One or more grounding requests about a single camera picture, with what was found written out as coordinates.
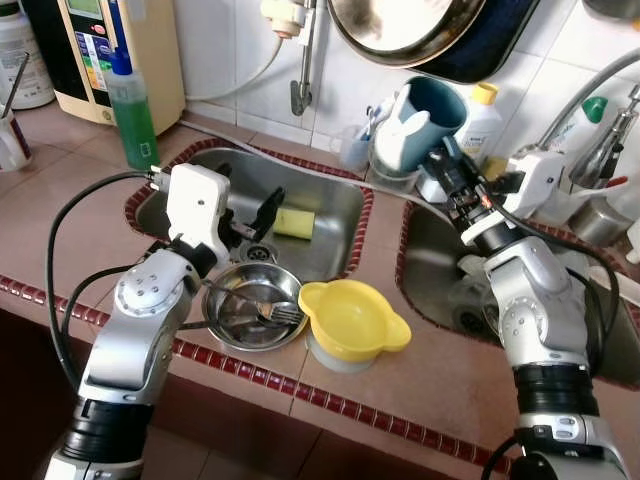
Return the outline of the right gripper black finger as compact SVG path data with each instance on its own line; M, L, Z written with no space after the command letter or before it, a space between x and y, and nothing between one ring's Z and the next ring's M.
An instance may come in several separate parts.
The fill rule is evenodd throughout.
M443 191L461 191L463 188L463 159L451 154L447 147L436 147L429 152L425 172Z

